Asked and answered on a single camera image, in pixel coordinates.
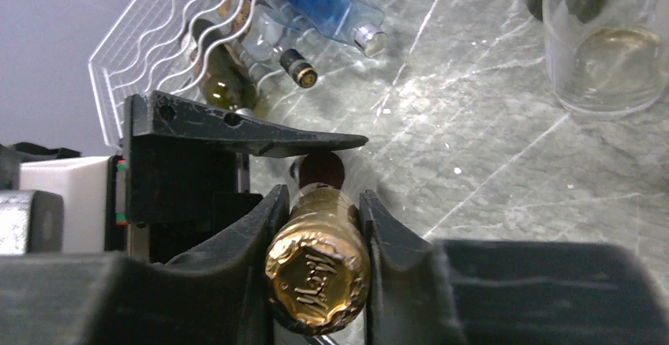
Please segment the blue clear bottle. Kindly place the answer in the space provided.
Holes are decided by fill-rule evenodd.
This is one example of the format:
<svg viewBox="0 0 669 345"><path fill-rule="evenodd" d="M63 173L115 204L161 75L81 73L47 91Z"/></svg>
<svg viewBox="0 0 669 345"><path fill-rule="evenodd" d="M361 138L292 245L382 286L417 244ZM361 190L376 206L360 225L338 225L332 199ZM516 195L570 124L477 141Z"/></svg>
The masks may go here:
<svg viewBox="0 0 669 345"><path fill-rule="evenodd" d="M387 45L385 13L371 0L287 0L328 39L374 58Z"/></svg>

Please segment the small dark capped bottle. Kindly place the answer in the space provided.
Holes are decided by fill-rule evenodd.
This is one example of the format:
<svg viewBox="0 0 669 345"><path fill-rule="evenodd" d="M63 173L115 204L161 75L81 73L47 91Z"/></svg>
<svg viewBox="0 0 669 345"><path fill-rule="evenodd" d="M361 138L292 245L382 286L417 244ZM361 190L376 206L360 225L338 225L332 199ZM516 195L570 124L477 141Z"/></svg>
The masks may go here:
<svg viewBox="0 0 669 345"><path fill-rule="evenodd" d="M318 73L297 50L301 32L265 0L225 0L217 12L227 19L238 5L241 9L223 27L225 35L239 33L237 42L250 58L267 67L278 66L301 88L316 84Z"/></svg>

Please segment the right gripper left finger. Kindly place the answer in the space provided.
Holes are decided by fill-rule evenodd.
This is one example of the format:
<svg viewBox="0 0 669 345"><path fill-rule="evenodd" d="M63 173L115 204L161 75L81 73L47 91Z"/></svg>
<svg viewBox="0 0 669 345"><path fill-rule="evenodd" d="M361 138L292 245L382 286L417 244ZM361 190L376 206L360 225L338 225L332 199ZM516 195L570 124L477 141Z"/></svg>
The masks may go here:
<svg viewBox="0 0 669 345"><path fill-rule="evenodd" d="M1 259L4 344L271 344L263 260L287 221L275 186L246 216L166 264L119 252Z"/></svg>

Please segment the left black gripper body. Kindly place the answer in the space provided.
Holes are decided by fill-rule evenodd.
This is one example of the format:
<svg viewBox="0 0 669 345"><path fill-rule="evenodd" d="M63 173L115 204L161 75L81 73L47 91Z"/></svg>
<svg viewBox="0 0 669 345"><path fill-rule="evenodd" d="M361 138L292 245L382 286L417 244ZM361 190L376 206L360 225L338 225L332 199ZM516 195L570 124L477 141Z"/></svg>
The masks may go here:
<svg viewBox="0 0 669 345"><path fill-rule="evenodd" d="M135 136L107 164L104 249L148 230L148 257L166 263L250 213L263 195L239 184L239 156L199 141Z"/></svg>

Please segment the clear bottle white label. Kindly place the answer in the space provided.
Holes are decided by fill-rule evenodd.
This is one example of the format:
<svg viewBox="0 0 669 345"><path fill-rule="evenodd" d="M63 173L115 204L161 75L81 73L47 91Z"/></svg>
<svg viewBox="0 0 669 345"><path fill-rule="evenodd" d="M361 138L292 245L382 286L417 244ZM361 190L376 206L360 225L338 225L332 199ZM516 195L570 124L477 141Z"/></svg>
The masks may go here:
<svg viewBox="0 0 669 345"><path fill-rule="evenodd" d="M558 102L620 118L668 90L668 0L543 0L548 79Z"/></svg>

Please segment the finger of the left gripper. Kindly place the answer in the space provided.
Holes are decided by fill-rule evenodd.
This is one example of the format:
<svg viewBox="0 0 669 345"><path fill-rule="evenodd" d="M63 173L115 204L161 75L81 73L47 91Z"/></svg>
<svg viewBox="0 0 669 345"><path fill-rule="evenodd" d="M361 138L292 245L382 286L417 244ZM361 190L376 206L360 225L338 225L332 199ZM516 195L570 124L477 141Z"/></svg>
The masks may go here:
<svg viewBox="0 0 669 345"><path fill-rule="evenodd" d="M267 158L359 148L360 134L295 129L222 108L153 91L124 101L124 151L157 155L214 151Z"/></svg>

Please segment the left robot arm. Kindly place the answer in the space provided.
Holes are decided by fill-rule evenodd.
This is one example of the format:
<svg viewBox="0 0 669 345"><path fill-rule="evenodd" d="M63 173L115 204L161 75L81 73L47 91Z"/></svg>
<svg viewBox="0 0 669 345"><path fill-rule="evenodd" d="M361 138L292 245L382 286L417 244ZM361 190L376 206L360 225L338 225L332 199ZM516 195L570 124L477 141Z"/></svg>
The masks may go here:
<svg viewBox="0 0 669 345"><path fill-rule="evenodd" d="M338 276L369 265L355 204L312 182L241 187L239 156L359 148L358 134L294 129L154 91L124 102L121 155L1 149L1 270L116 264L162 276Z"/></svg>

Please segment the silver capped dark bottle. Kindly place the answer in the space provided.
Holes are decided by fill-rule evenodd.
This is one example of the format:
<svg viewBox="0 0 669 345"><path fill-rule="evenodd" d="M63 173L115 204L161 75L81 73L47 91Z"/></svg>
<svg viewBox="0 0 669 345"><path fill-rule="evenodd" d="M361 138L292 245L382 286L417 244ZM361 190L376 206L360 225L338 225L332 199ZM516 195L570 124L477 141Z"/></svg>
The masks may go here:
<svg viewBox="0 0 669 345"><path fill-rule="evenodd" d="M195 63L192 75L198 77L200 71L206 69L198 83L206 103L228 111L253 111L258 103L256 86L247 69L237 59L234 50L225 43L220 44L213 48L205 61L205 51L200 51L197 47L200 35L213 25L212 22L199 18L195 20L191 35L181 35L181 45L186 49L188 60Z"/></svg>

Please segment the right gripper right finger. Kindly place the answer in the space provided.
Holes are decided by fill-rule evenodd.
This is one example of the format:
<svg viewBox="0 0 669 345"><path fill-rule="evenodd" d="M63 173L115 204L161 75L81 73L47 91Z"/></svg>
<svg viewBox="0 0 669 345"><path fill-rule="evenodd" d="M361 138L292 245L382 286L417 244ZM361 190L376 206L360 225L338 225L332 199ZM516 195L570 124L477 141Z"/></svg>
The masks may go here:
<svg viewBox="0 0 669 345"><path fill-rule="evenodd" d="M360 195L372 262L367 344L665 344L641 262L592 242L424 240Z"/></svg>

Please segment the gold foil wine bottle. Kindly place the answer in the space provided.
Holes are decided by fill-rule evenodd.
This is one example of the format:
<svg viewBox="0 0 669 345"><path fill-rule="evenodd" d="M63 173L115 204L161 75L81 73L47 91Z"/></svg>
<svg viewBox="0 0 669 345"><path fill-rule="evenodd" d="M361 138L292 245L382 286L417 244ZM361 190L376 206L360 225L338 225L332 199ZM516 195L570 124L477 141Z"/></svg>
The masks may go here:
<svg viewBox="0 0 669 345"><path fill-rule="evenodd" d="M338 332L367 302L371 261L359 210L342 191L346 172L334 152L301 157L299 187L287 223L264 261L267 299L281 326L303 336Z"/></svg>

